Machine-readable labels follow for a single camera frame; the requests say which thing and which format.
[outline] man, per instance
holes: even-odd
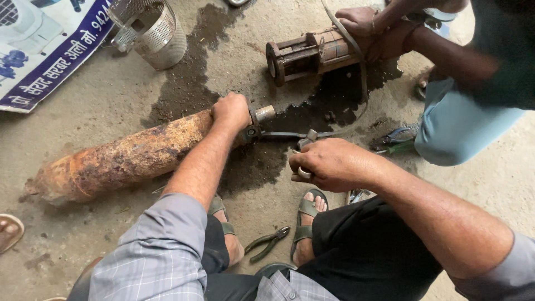
[[[310,169],[321,189],[378,197],[327,210],[326,198],[307,193],[301,203],[316,212],[300,213],[312,237],[296,244],[297,271],[220,274],[243,248],[223,207],[207,212],[232,141],[250,123],[244,96],[219,99],[213,117],[160,200],[95,267],[90,300],[418,300],[442,268],[470,300],[535,297],[531,238],[342,139],[307,145],[290,158],[292,170]]]
[[[535,109],[535,1],[472,0],[476,28],[466,47],[422,24],[400,21],[427,7],[455,13],[468,3],[392,0],[377,14],[370,7],[336,13],[352,35],[380,35],[368,50],[369,62],[414,50],[435,64],[433,82],[425,89],[415,148],[424,159],[442,166],[472,158],[508,130],[524,110]]]

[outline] concrete floor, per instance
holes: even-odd
[[[222,1],[170,2],[177,8],[187,33],[197,25],[199,8],[209,3],[227,7]],[[330,3],[336,10],[373,1]],[[467,43],[472,32],[466,28],[472,28],[473,23],[468,9],[452,24],[451,39]],[[258,1],[244,10],[243,17],[237,17],[234,24],[225,25],[227,36],[216,38],[220,39],[218,47],[208,45],[205,86],[219,94],[240,91],[257,100],[255,105],[274,104],[279,112],[290,103],[299,104],[314,93],[319,77],[273,89],[263,75],[266,66],[261,49],[268,41],[289,40],[329,24],[319,1]],[[33,177],[44,162],[144,129],[152,116],[151,106],[160,99],[161,87],[170,74],[154,71],[134,52],[120,58],[114,58],[113,53],[111,48],[97,51],[31,115],[0,113],[0,212],[14,214],[26,225],[23,239],[0,255],[0,281],[6,299],[39,301],[66,296],[83,268],[115,248],[119,236],[156,201],[157,195],[151,192],[165,183],[165,179],[157,179],[93,202],[61,208],[39,200],[19,200],[26,179]],[[416,76],[427,66],[430,62],[419,54],[402,56],[399,69],[403,75],[371,93],[368,112],[355,131],[344,138],[364,145],[402,122],[416,122],[423,104],[411,91]],[[389,122],[369,128],[380,119]],[[535,160],[534,130],[535,114],[528,112],[488,149],[457,167],[437,167],[414,155],[392,160],[482,206],[513,229],[535,236],[535,206],[531,203],[535,197],[535,172],[529,168]],[[267,168],[257,167],[259,173]],[[244,245],[273,232],[276,225],[295,224],[296,206],[308,186],[291,183],[289,167],[281,163],[280,168],[276,180],[266,180],[258,188],[230,190],[224,196],[230,219]],[[331,206],[342,204],[342,194],[327,196]],[[254,273],[268,262],[289,261],[292,236],[293,232],[262,262],[251,266],[245,258],[233,270]],[[462,299],[444,274],[424,298]]]

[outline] plaid shirt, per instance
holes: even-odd
[[[89,300],[203,301],[207,274],[201,258],[206,224],[206,212],[194,198],[179,193],[163,196],[95,267]],[[270,279],[264,277],[256,300],[338,299],[312,279],[291,271],[290,281],[280,272]]]

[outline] stainless steel mesh cylinder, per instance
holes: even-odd
[[[186,35],[164,0],[115,0],[110,18],[120,30],[112,40],[120,51],[132,48],[154,69],[178,63],[186,52]]]

